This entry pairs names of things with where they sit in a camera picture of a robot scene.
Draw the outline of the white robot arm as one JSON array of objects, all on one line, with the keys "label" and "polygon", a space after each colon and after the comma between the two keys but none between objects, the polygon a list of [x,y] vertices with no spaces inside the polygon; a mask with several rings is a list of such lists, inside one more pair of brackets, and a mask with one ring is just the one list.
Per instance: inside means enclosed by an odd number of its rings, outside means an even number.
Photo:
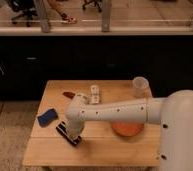
[{"label": "white robot arm", "polygon": [[90,105],[82,93],[66,110],[67,135],[76,139],[87,121],[158,124],[161,128],[159,171],[193,171],[193,90],[163,98]]}]

